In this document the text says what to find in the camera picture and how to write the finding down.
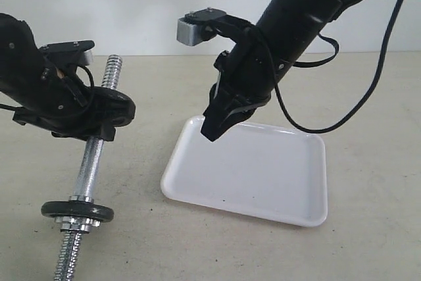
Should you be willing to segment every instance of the beige table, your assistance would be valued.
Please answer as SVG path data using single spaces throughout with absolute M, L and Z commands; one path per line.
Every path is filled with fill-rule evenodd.
M 377 58 L 342 54 L 324 68 L 292 70 L 281 89 L 293 117 L 310 127 L 338 120 L 367 89 Z M 84 238 L 75 281 L 419 280 L 421 53 L 390 53 L 368 104 L 323 135 L 329 215 L 318 228 L 162 195 L 159 182 L 180 130 L 207 105 L 213 61 L 124 59 L 119 88 L 136 102 L 136 120 L 106 143 L 95 190 L 96 202 L 116 216 Z M 97 82 L 104 64 L 98 57 L 91 67 Z M 0 280 L 52 280 L 61 234 L 39 210 L 71 193 L 84 144 L 21 127 L 11 117 L 0 113 Z M 252 121 L 290 127 L 275 99 Z

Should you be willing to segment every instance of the white wall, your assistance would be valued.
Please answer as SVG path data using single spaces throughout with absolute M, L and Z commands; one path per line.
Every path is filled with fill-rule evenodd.
M 190 48 L 176 40 L 176 21 L 184 13 L 216 7 L 256 22 L 270 0 L 0 0 L 0 12 L 26 20 L 38 45 L 93 39 L 95 54 L 217 54 L 231 49 L 226 39 Z M 342 51 L 378 51 L 395 0 L 365 0 L 325 29 Z M 390 50 L 421 50 L 421 0 L 406 0 Z M 308 51 L 330 51 L 314 42 Z

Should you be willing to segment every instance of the black cable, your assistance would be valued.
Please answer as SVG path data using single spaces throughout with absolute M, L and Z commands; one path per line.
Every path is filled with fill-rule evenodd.
M 387 25 L 386 31 L 385 31 L 385 35 L 382 41 L 382 48 L 380 50 L 380 56 L 379 56 L 379 60 L 378 60 L 378 65 L 377 65 L 377 69 L 376 69 L 376 73 L 374 75 L 373 81 L 370 85 L 370 87 L 368 88 L 367 92 L 364 94 L 364 96 L 362 97 L 362 99 L 357 103 L 357 105 L 355 105 L 354 108 L 351 109 L 351 111 L 349 111 L 349 113 L 347 115 L 345 115 L 339 122 L 337 122 L 336 124 L 328 127 L 328 128 L 323 128 L 323 129 L 310 129 L 310 128 L 305 128 L 303 126 L 301 126 L 300 124 L 296 123 L 291 116 L 289 115 L 284 101 L 282 100 L 282 96 L 278 87 L 278 83 L 276 82 L 276 67 L 274 65 L 274 60 L 272 58 L 272 54 L 270 52 L 269 46 L 267 44 L 266 41 L 262 41 L 265 49 L 267 50 L 268 56 L 269 56 L 269 61 L 270 61 L 270 67 L 272 69 L 271 73 L 272 73 L 272 79 L 274 81 L 274 88 L 275 88 L 275 92 L 276 92 L 276 97 L 278 98 L 278 102 L 280 104 L 280 107 L 282 109 L 282 112 L 284 113 L 285 117 L 288 119 L 289 123 L 291 123 L 294 127 L 296 127 L 297 129 L 306 132 L 306 133 L 311 133 L 311 134 L 323 134 L 323 133 L 328 133 L 331 131 L 336 130 L 337 128 L 341 127 L 342 125 L 344 125 L 350 118 L 352 118 L 354 116 L 355 113 L 357 113 L 357 111 L 367 102 L 368 98 L 370 98 L 370 96 L 372 95 L 373 91 L 376 89 L 376 86 L 380 80 L 380 76 L 382 75 L 382 70 L 383 70 L 383 66 L 384 66 L 384 62 L 385 62 L 385 57 L 386 57 L 386 53 L 387 53 L 387 45 L 389 44 L 389 39 L 391 36 L 391 33 L 393 31 L 393 27 L 396 23 L 396 19 L 397 16 L 399 14 L 399 11 L 401 10 L 402 4 L 403 4 L 404 0 L 397 0 L 396 1 L 396 5 L 395 8 L 393 9 L 391 18 L 389 20 L 389 24 Z
M 62 116 L 41 115 L 39 113 L 34 113 L 34 112 L 32 112 L 32 111 L 30 111 L 28 109 L 25 109 L 24 107 L 12 107 L 10 105 L 4 105 L 2 103 L 0 103 L 0 109 L 8 110 L 8 111 L 14 111 L 14 112 L 17 112 L 19 114 L 33 114 L 33 115 L 38 115 L 38 116 L 40 116 L 42 118 L 48 118 L 48 119 L 72 118 L 72 117 L 80 116 L 80 115 L 84 114 L 91 107 L 91 105 L 93 103 L 93 98 L 94 98 L 94 95 L 95 95 L 94 94 L 95 82 L 93 80 L 92 73 L 91 73 L 91 71 L 89 70 L 88 67 L 86 67 L 84 65 L 80 65 L 80 64 L 73 64 L 73 65 L 75 65 L 75 66 L 83 69 L 86 72 L 87 77 L 89 78 L 89 88 L 91 90 L 90 91 L 90 94 L 89 94 L 89 101 L 88 101 L 87 105 L 81 111 L 79 111 L 77 113 L 72 113 L 71 115 L 62 115 Z

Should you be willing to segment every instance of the threaded metal rod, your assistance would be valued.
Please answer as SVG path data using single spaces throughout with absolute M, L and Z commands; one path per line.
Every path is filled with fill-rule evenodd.
M 113 90 L 116 89 L 121 68 L 122 58 L 118 55 L 110 55 L 101 86 Z M 74 195 L 92 197 L 103 146 L 104 140 L 96 137 L 90 137 L 86 141 L 84 158 L 76 180 Z M 81 239 L 82 233 L 79 232 L 66 232 L 64 234 L 54 281 L 73 281 Z
M 78 260 L 82 233 L 64 233 L 54 281 L 72 281 Z

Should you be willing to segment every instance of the white tray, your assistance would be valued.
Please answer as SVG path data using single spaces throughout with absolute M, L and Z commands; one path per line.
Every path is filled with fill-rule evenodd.
M 299 226 L 328 216 L 324 142 L 244 122 L 210 142 L 189 119 L 161 179 L 170 199 Z

